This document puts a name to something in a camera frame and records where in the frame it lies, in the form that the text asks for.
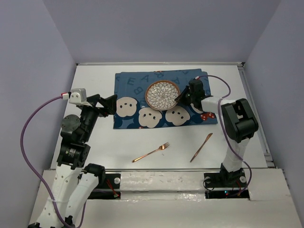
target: screw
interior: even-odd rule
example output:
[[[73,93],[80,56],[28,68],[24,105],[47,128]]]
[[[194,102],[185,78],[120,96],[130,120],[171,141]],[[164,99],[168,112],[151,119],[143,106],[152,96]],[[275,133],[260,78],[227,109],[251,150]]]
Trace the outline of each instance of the screw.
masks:
[[[115,179],[114,179],[114,184],[119,184],[120,183],[120,179],[118,178],[118,177],[116,177]]]
[[[204,181],[205,181],[207,184],[210,184],[211,181],[210,181],[209,179],[210,179],[210,177],[206,177],[206,178],[204,179]]]
[[[239,178],[239,180],[240,180],[242,183],[246,183],[246,177],[244,177],[244,176],[241,176],[241,177]]]

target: cable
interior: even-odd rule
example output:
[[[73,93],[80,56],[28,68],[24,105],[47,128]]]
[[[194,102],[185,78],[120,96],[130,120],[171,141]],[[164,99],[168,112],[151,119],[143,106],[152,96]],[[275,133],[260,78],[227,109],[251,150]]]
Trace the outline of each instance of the cable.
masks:
[[[221,80],[223,83],[225,83],[226,86],[227,86],[227,88],[228,88],[228,90],[229,90],[228,94],[225,95],[225,96],[223,96],[223,97],[221,97],[221,98],[219,99],[219,101],[218,101],[218,117],[219,117],[220,126],[222,127],[222,130],[223,130],[223,133],[224,133],[226,142],[227,142],[228,147],[230,148],[230,150],[231,150],[231,151],[234,153],[234,155],[235,155],[238,159],[240,159],[240,160],[248,167],[248,169],[249,169],[249,179],[248,179],[248,182],[247,182],[246,186],[245,186],[240,192],[238,192],[238,193],[233,194],[233,195],[230,196],[230,197],[233,197],[233,196],[236,196],[236,195],[238,195],[238,194],[241,194],[243,191],[245,191],[246,188],[248,188],[248,186],[249,186],[249,184],[250,184],[250,182],[251,182],[251,178],[252,178],[252,170],[251,170],[251,167],[248,165],[248,163],[247,163],[246,161],[244,161],[244,159],[243,159],[241,156],[239,156],[239,155],[234,151],[234,149],[232,148],[232,146],[231,146],[231,144],[230,144],[230,142],[229,142],[229,140],[228,140],[228,136],[227,136],[227,133],[226,133],[224,124],[223,124],[223,120],[222,120],[222,118],[221,118],[220,103],[221,103],[221,101],[222,101],[224,98],[228,97],[228,96],[231,94],[231,88],[230,88],[230,86],[228,85],[228,83],[227,83],[224,79],[222,79],[222,78],[220,78],[220,77],[218,77],[218,76],[214,76],[214,75],[202,75],[202,76],[197,76],[197,77],[195,77],[195,79],[200,79],[201,77],[214,77],[214,78],[217,78],[217,79]]]
[[[103,190],[100,190],[100,189],[93,189],[92,192],[109,193],[109,191],[103,191]]]
[[[204,185],[204,183],[206,183],[206,180],[203,181],[203,186],[204,186],[204,188],[205,188],[206,190],[208,190],[208,191],[214,190],[214,187],[213,187],[213,189],[208,189],[208,188],[206,187],[206,185]]]
[[[112,189],[113,194],[114,194],[114,197],[115,197],[115,198],[116,198],[116,197],[119,197],[119,194],[116,193],[116,191],[114,190],[114,188],[113,188],[113,186],[112,186],[112,184],[111,184],[111,182],[110,182],[109,179],[106,180],[106,183],[107,183],[107,185],[109,186],[109,188]]]
[[[237,185],[239,186],[239,191],[238,191],[237,196],[240,196],[240,194],[242,193],[242,192],[241,192],[242,186],[239,184],[238,181],[237,181]]]
[[[27,155],[25,154],[25,150],[24,150],[24,142],[23,142],[23,138],[24,138],[24,133],[25,133],[25,130],[29,124],[29,122],[31,121],[31,119],[34,117],[34,115],[36,115],[37,112],[39,112],[40,109],[42,109],[44,106],[48,105],[49,103],[55,101],[55,100],[59,100],[59,99],[62,99],[62,95],[61,96],[58,96],[58,97],[55,97],[47,102],[45,102],[44,104],[42,104],[39,108],[37,108],[31,115],[30,117],[28,118],[28,120],[25,122],[23,128],[22,128],[22,131],[21,131],[21,136],[20,136],[20,147],[21,147],[21,153],[22,153],[22,156],[25,160],[25,162],[27,163],[27,165],[30,167],[30,169],[35,173],[35,175],[41,180],[41,182],[44,184],[44,186],[46,187],[48,193],[49,193],[49,196],[50,198],[53,200],[53,205],[54,205],[54,209],[55,209],[55,212],[58,216],[58,219],[60,220],[60,222],[66,226],[67,228],[74,228],[70,225],[68,225],[64,219],[61,217],[60,213],[59,213],[59,210],[58,210],[58,207],[57,207],[57,204],[56,204],[56,200],[55,200],[55,197],[52,193],[52,190],[51,188],[49,187],[48,183],[46,182],[46,180],[42,177],[42,175],[40,175],[40,173],[34,168],[34,166],[29,162],[28,160],[28,157]],[[80,221],[80,224],[77,228],[80,228],[82,223],[83,223],[83,220],[84,220],[84,214],[85,214],[85,209],[86,209],[86,203],[84,203],[84,207],[83,207],[83,210],[82,210],[82,217],[81,217],[81,221]]]

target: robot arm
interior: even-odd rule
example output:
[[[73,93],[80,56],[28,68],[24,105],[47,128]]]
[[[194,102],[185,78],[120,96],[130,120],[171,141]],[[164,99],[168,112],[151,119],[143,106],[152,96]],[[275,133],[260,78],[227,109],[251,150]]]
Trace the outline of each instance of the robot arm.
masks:
[[[117,95],[103,99],[97,94],[87,98],[85,89],[72,89],[70,93],[62,94],[62,97],[65,100],[70,99],[70,103],[81,109],[80,118],[77,115],[68,115],[62,120],[62,142],[52,186],[58,212],[65,224],[57,215],[54,200],[49,197],[36,223],[29,225],[29,228],[72,227],[92,190],[105,180],[105,168],[89,164],[84,169],[80,183],[77,184],[90,151],[90,146],[86,142],[98,117],[116,113]]]
[[[223,116],[225,133],[229,142],[226,157],[218,175],[212,174],[210,188],[230,187],[243,176],[242,160],[250,138],[258,130],[257,120],[246,99],[226,100],[205,94],[201,80],[189,81],[184,91],[176,98],[177,102],[190,106],[191,104],[204,112],[213,112]]]

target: red mushroom print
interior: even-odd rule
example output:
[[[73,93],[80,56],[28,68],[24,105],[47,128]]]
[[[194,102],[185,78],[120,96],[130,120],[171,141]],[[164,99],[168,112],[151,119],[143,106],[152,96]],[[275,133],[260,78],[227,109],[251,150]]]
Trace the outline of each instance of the red mushroom print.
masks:
[[[214,119],[215,118],[215,115],[213,114],[213,113],[202,113],[201,115],[200,115],[200,117],[201,117],[201,119],[202,120],[207,120],[208,118],[212,118],[212,119]]]

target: white cartoon face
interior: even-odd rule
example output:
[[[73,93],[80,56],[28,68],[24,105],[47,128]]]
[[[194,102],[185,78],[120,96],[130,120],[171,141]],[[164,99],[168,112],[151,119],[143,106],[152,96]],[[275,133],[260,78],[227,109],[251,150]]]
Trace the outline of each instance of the white cartoon face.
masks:
[[[138,122],[143,127],[154,128],[160,121],[162,114],[152,108],[139,110]]]
[[[131,97],[122,97],[117,100],[117,115],[120,117],[133,116],[136,113],[137,101]]]
[[[203,113],[202,111],[200,111],[200,110],[198,110],[196,107],[194,107],[194,104],[193,104],[193,103],[191,103],[191,108],[192,108],[196,113],[199,113],[199,114]]]
[[[180,106],[175,106],[166,112],[166,120],[172,122],[175,126],[181,126],[190,119],[189,113]]]

